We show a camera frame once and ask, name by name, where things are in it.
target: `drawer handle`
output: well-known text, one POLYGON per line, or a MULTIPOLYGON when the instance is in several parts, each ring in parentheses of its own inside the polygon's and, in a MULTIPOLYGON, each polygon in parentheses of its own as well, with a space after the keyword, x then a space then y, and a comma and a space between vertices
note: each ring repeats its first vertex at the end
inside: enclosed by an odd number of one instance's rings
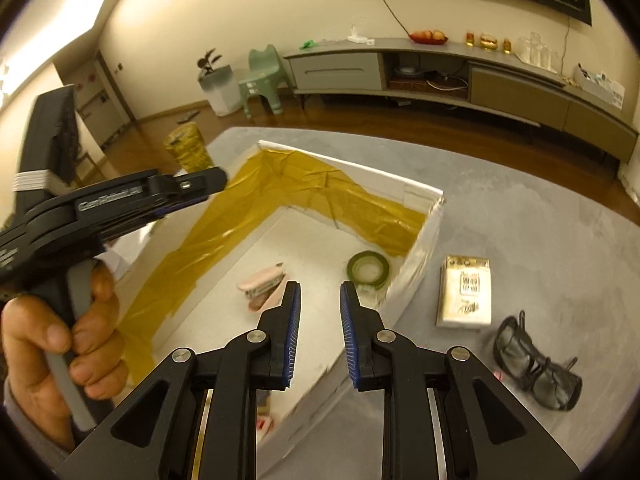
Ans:
POLYGON ((316 75, 317 73, 351 73, 351 72, 364 72, 361 68, 316 68, 314 70, 305 70, 306 75, 316 75))

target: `green plastic chair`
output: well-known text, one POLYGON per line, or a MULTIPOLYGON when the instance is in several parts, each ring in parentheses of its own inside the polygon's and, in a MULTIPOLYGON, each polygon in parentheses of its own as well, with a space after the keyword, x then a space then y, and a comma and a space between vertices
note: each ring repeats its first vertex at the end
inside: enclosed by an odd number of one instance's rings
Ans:
POLYGON ((278 85, 284 81, 292 92, 293 85, 276 48, 270 44, 263 51, 249 52, 249 70, 249 75, 239 82, 240 97, 247 118, 251 119, 247 100, 255 96, 265 97, 273 114, 280 115, 282 103, 278 97, 278 85))

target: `green object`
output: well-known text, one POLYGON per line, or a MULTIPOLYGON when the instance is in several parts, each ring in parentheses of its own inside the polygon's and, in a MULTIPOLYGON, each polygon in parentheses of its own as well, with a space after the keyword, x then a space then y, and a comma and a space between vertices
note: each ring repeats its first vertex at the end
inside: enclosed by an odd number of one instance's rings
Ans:
POLYGON ((280 115, 282 104, 278 97, 278 85, 284 81, 293 92, 293 84, 284 69, 276 48, 270 44, 263 51, 252 50, 249 52, 249 70, 250 74, 239 83, 240 98, 247 118, 251 119, 247 100, 257 96, 265 97, 273 114, 280 115))
POLYGON ((369 285, 376 290, 381 288, 389 277, 389 262, 374 251, 362 251, 352 256, 347 264, 347 276, 356 285, 369 285), (376 267, 375 276, 364 276, 365 267, 376 267))
POLYGON ((308 40, 302 44, 300 50, 305 50, 306 48, 311 48, 312 46, 318 46, 318 44, 314 40, 308 40))

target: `light strip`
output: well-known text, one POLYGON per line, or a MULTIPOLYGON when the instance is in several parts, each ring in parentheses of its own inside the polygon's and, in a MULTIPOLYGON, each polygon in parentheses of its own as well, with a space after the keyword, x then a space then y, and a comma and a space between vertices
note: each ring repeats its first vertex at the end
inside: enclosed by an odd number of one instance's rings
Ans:
POLYGON ((104 0, 66 0, 60 12, 6 62, 2 91, 12 94, 44 62, 90 30, 104 0))

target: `black sunglasses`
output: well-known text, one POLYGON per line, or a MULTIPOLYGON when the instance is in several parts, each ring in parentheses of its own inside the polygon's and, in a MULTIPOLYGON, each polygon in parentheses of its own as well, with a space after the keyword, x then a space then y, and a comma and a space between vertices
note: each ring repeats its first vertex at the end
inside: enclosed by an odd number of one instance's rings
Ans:
POLYGON ((582 378, 570 372, 578 358, 574 357, 566 367, 552 362, 533 346, 524 321, 521 310, 519 322, 509 316, 501 323, 494 341, 495 361, 542 406, 564 412, 572 410, 582 393, 582 378))

